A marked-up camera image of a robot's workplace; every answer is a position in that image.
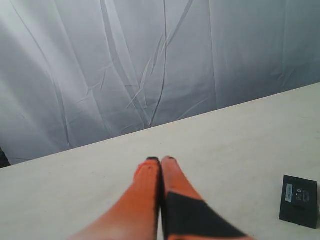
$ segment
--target white table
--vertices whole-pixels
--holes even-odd
[[[278,219],[284,174],[320,182],[320,84],[0,169],[0,238],[66,239],[117,201],[140,162],[165,155],[245,233],[320,239]]]

